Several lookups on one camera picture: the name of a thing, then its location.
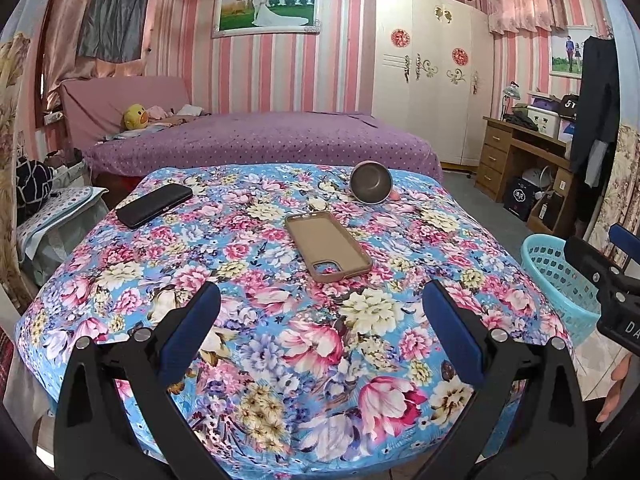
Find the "blue floral fabric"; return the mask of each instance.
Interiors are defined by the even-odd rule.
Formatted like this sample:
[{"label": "blue floral fabric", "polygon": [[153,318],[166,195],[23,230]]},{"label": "blue floral fabric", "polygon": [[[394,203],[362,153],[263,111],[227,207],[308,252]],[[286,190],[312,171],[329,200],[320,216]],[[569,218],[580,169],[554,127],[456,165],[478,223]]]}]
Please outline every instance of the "blue floral fabric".
[{"label": "blue floral fabric", "polygon": [[[348,191],[350,170],[153,172],[126,202],[171,182],[193,198],[137,230],[114,212],[100,222],[18,325],[24,361],[58,398],[79,337],[126,339],[209,280],[222,292],[220,316],[170,391],[232,476],[343,478],[435,446],[472,389],[424,316],[426,282],[440,280],[460,307],[518,340],[568,335],[516,261],[435,180],[392,171],[390,199],[365,206]],[[310,278],[284,219],[315,210],[359,241],[371,272],[326,285]],[[137,437],[159,452],[129,384],[116,385]]]}]

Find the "picture frame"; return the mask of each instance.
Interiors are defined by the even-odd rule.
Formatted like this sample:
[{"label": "picture frame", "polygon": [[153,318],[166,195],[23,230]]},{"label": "picture frame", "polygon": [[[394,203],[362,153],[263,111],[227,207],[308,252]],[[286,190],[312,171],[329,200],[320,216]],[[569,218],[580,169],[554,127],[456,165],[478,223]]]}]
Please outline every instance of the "picture frame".
[{"label": "picture frame", "polygon": [[[553,31],[549,41],[549,74],[581,79],[584,41],[591,36],[596,36],[593,25],[569,25],[565,30]],[[569,42],[573,45],[571,56]]]},{"label": "picture frame", "polygon": [[321,0],[216,0],[212,35],[318,34],[321,9]]}]

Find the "laundry basket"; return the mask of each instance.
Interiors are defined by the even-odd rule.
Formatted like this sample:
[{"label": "laundry basket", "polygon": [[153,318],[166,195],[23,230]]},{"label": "laundry basket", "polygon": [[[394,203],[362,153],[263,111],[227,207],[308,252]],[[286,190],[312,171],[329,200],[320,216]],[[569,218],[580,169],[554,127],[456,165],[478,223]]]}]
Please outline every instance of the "laundry basket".
[{"label": "laundry basket", "polygon": [[520,248],[522,267],[562,319],[574,346],[582,343],[600,317],[597,289],[564,259],[564,240],[531,235]]}]

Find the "human hand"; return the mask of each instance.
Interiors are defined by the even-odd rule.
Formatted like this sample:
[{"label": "human hand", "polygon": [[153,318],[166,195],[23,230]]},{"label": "human hand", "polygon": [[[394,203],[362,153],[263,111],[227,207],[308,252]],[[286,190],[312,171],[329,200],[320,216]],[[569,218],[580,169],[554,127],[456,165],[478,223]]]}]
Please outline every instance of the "human hand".
[{"label": "human hand", "polygon": [[629,352],[625,358],[620,361],[620,364],[612,371],[611,380],[616,382],[609,390],[607,398],[604,401],[604,405],[602,406],[602,410],[600,410],[600,413],[596,417],[596,422],[604,422],[607,420],[611,412],[616,409],[620,402],[620,391],[622,390],[622,385],[625,382],[626,375],[629,373],[631,356],[632,353]]}]

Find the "white wardrobe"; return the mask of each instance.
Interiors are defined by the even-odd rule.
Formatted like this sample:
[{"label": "white wardrobe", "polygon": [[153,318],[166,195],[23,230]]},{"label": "white wardrobe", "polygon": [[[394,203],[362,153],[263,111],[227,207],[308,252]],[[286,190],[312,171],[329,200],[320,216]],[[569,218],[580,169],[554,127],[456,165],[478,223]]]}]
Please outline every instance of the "white wardrobe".
[{"label": "white wardrobe", "polygon": [[477,166],[494,84],[487,16],[455,0],[376,0],[375,59],[373,116],[441,162]]}]

